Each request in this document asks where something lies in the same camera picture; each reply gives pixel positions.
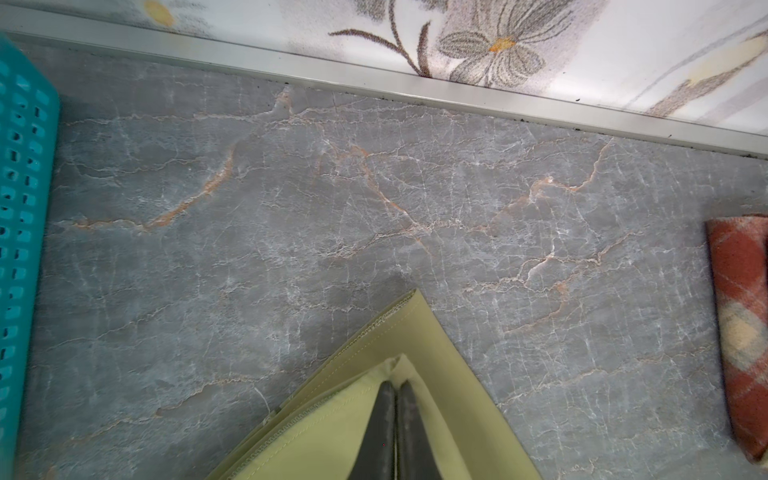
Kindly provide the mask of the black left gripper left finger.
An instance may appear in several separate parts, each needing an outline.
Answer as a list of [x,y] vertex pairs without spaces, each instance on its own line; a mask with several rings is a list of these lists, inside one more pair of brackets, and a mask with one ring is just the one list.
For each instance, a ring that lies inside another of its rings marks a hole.
[[396,390],[380,385],[349,480],[395,478]]

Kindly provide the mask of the red plaid wool skirt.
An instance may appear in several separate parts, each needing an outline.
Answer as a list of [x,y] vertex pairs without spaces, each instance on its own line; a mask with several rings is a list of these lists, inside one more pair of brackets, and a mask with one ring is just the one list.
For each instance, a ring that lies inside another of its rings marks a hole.
[[767,217],[706,223],[726,403],[747,460],[767,467]]

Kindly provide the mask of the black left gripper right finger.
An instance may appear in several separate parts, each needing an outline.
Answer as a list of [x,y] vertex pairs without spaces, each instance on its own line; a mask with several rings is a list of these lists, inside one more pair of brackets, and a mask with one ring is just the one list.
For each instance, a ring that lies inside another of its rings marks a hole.
[[401,385],[397,397],[397,478],[442,479],[409,381]]

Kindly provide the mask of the olive green skirt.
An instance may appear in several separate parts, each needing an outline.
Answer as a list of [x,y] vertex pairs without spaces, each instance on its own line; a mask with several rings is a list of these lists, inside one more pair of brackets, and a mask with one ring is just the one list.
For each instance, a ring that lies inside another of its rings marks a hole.
[[364,325],[213,470],[216,479],[348,479],[380,385],[412,385],[442,479],[538,471],[423,295]]

